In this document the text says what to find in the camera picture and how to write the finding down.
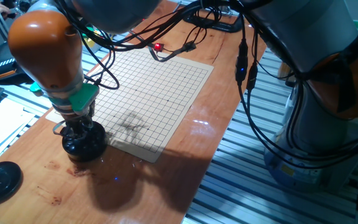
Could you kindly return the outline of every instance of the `wooden table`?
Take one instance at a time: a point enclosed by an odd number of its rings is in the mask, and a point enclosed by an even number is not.
[[[137,30],[175,7],[164,1]],[[180,22],[160,42],[177,49],[192,28]],[[252,35],[247,27],[249,46]],[[18,193],[0,204],[0,223],[180,223],[239,103],[234,65],[240,39],[240,32],[208,30],[196,50],[180,55],[214,70],[154,164],[108,147],[101,158],[75,165],[52,133],[55,124],[41,117],[0,157],[24,175]],[[262,55],[265,44],[259,43]]]

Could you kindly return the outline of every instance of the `grid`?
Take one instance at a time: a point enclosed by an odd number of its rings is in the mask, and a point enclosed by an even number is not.
[[[147,49],[117,53],[110,71],[121,86],[118,90],[100,88],[93,120],[105,128],[110,145],[154,162],[212,69],[183,58],[160,63]],[[102,84],[115,86],[107,73]]]

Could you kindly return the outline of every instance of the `red light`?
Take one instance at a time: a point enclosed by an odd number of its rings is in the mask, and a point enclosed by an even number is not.
[[[163,44],[159,44],[159,43],[154,44],[154,50],[158,52],[162,52],[163,48],[164,48]]]

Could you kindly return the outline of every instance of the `scratch on wood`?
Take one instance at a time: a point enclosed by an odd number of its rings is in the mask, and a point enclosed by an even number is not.
[[[219,48],[219,50],[218,50],[218,53],[216,54],[214,60],[212,61],[212,64],[215,63],[217,57],[219,56],[219,53],[221,53],[221,50],[222,50],[222,47],[223,47],[223,43],[224,43],[224,37],[223,37],[223,41],[222,41],[222,43],[221,43],[221,46],[220,46],[220,48]]]

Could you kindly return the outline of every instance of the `cable connector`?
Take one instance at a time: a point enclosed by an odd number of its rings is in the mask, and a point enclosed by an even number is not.
[[[181,52],[191,52],[192,50],[196,49],[196,44],[194,41],[187,42],[183,44],[183,47],[181,48]]]
[[[258,64],[253,62],[248,73],[247,90],[251,91],[256,84],[256,76],[258,74]]]
[[[241,40],[239,46],[239,56],[236,62],[236,81],[241,85],[242,81],[246,79],[248,68],[248,45],[245,39]]]

